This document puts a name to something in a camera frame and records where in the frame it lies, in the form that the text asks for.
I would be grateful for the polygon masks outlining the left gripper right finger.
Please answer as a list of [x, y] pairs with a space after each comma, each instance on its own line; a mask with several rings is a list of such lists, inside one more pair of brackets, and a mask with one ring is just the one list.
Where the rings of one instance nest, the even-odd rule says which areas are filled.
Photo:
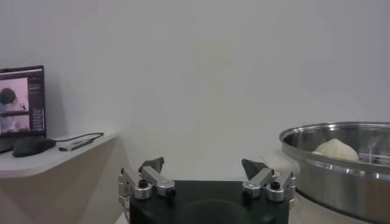
[[268, 201], [281, 203], [286, 200], [292, 208], [296, 193], [296, 177], [292, 172], [278, 173], [265, 163], [249, 159], [242, 159], [241, 164], [248, 178], [242, 183], [245, 201], [252, 201], [265, 194]]

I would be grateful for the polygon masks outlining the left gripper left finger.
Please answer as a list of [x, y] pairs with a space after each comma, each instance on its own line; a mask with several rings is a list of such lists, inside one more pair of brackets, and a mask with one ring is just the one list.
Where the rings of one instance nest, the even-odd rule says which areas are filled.
[[142, 163], [137, 169], [122, 168], [118, 174], [118, 200], [127, 223], [131, 222], [133, 201], [147, 201], [153, 196], [172, 203], [176, 197], [176, 184], [165, 178], [161, 170], [165, 160], [159, 157]]

